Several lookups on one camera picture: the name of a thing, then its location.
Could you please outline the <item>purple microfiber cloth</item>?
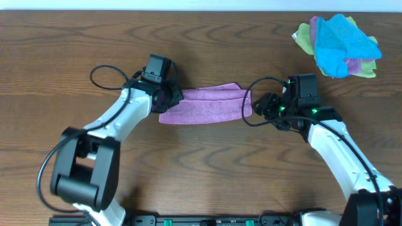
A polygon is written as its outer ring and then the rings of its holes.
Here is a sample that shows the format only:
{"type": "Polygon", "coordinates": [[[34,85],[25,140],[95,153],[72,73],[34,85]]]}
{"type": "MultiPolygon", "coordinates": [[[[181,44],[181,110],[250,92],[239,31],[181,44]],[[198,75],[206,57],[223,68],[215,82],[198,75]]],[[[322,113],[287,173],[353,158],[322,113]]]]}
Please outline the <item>purple microfiber cloth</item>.
{"type": "Polygon", "coordinates": [[[159,122],[173,125],[211,124],[252,115],[251,93],[236,83],[183,91],[184,99],[165,113],[159,122]]]}

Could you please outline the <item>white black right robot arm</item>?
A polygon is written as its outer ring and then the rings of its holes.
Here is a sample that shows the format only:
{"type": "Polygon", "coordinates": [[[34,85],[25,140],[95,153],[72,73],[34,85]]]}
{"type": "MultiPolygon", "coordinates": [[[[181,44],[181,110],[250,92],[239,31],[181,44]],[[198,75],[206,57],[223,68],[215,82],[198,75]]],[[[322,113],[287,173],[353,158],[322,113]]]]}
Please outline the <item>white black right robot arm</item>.
{"type": "Polygon", "coordinates": [[[318,152],[347,204],[342,215],[326,210],[300,213],[299,225],[401,225],[401,189],[383,176],[351,138],[339,113],[321,98],[267,93],[253,110],[279,130],[294,129],[318,152]]]}

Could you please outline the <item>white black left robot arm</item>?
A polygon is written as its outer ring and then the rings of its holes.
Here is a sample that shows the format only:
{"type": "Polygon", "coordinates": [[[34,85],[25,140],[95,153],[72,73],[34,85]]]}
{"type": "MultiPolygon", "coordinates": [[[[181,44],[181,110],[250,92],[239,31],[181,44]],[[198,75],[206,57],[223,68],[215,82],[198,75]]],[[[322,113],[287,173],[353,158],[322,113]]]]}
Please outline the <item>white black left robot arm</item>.
{"type": "Polygon", "coordinates": [[[115,194],[121,144],[152,112],[164,112],[183,99],[177,79],[154,83],[133,79],[97,120],[83,129],[66,128],[57,149],[50,191],[86,212],[93,225],[122,225],[125,209],[115,194]]]}

